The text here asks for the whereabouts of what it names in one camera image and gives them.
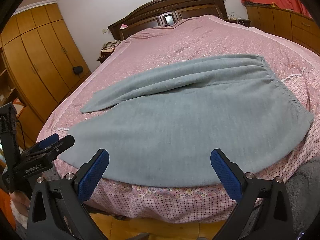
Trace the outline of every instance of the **wardrobe handle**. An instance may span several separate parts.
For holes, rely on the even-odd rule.
[[[304,22],[301,22],[301,24],[304,25],[304,26],[306,26],[306,27],[310,27],[309,24],[306,24],[306,23],[304,23]]]
[[[38,70],[38,68],[37,68],[36,64],[33,64],[33,65],[34,65],[34,67],[35,67],[36,71],[39,73],[39,70]]]
[[[33,73],[36,75],[37,73],[36,73],[35,69],[33,67],[31,67],[31,69],[32,69]]]

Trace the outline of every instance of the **bed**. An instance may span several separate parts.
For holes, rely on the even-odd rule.
[[[257,177],[264,179],[281,176],[287,181],[300,165],[317,156],[320,149],[320,58],[292,41],[256,28],[226,22],[223,18],[227,14],[222,3],[223,0],[155,0],[111,25],[109,29],[114,38],[123,41],[55,109],[41,130],[38,141],[53,133],[63,137],[72,125],[103,113],[81,114],[79,110],[94,92],[133,74],[193,58],[237,53],[258,54],[265,57],[276,75],[303,106],[315,115],[309,132],[296,149],[257,174]],[[178,17],[179,10],[192,14],[180,14]],[[120,29],[123,24],[129,27]],[[77,170],[60,159],[54,164],[60,176]],[[159,188],[110,179],[100,180],[87,204],[130,218],[150,217],[170,223],[225,220],[235,206],[220,184]]]

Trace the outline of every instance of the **bedside table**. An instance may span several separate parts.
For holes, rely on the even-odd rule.
[[[98,58],[97,61],[100,61],[100,63],[103,63],[108,57],[111,56],[113,52],[102,52],[102,57]]]
[[[250,20],[224,19],[228,23],[237,23],[246,27],[251,27]]]

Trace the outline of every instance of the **pink checkered bed skirt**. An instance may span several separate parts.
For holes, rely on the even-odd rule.
[[[79,109],[94,92],[130,75],[193,58],[238,53],[264,56],[276,75],[315,115],[309,132],[296,149],[257,174],[257,177],[264,179],[281,176],[287,181],[300,165],[319,153],[320,57],[294,42],[256,28],[226,23],[213,16],[195,17],[181,20],[173,26],[147,29],[123,41],[113,55],[55,109],[38,141],[53,133],[63,137],[73,124],[103,113],[81,114]],[[59,159],[54,164],[60,176],[77,171]],[[87,204],[130,218],[149,217],[170,223],[225,220],[235,206],[221,184],[159,188],[110,179],[100,180]]]

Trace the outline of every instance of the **wardrobe door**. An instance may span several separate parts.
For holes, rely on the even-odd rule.
[[[1,39],[2,44],[5,45],[9,41],[12,41],[14,38],[20,35],[17,19],[15,16],[12,16],[9,21],[7,22],[6,26],[4,27],[3,31],[1,32]]]
[[[24,49],[21,37],[17,37],[4,46],[8,66],[20,91],[41,117],[47,120],[58,105],[34,70]]]
[[[259,19],[262,31],[275,35],[275,23],[272,9],[258,7]]]
[[[69,89],[73,88],[80,80],[78,75],[73,73],[73,66],[65,54],[51,24],[43,25],[38,29],[40,38],[46,48],[53,64],[60,73]]]
[[[84,61],[81,53],[79,52],[71,34],[63,20],[52,23],[52,27],[65,51],[71,64],[76,66],[82,66],[83,72],[79,74],[80,78],[83,78],[90,70]]]
[[[47,11],[44,6],[39,6],[31,9],[31,14],[35,21],[36,27],[50,23]]]
[[[247,6],[248,18],[251,21],[251,27],[261,30],[258,7]]]
[[[16,15],[20,34],[26,33],[36,28],[30,10],[20,12]]]
[[[60,13],[58,4],[52,3],[52,4],[45,5],[45,9],[48,13],[50,22],[62,20],[62,15]]]
[[[292,41],[292,27],[290,12],[272,9],[275,22],[275,35]]]
[[[293,41],[315,53],[320,53],[320,38],[296,26],[292,26]]]
[[[45,50],[38,31],[31,30],[21,35],[23,44],[39,77],[57,102],[60,102],[69,89],[55,68]]]
[[[17,125],[17,141],[18,141],[18,145],[21,147],[21,149],[25,149],[24,148],[24,142],[23,142],[23,138],[24,138],[24,142],[26,143],[26,149],[30,148],[31,146],[33,146],[35,144],[35,142],[33,140],[31,140],[28,135],[26,135],[26,133],[23,131],[23,136],[22,136],[22,131],[20,128],[20,125]]]
[[[80,87],[80,85],[87,80],[87,78],[91,75],[91,72],[88,72],[72,89],[71,92],[73,93],[74,91],[76,91],[76,89],[78,87]]]
[[[36,142],[38,135],[43,127],[43,123],[35,115],[29,106],[26,106],[19,116],[19,121],[22,124],[23,133],[26,134],[32,141]]]

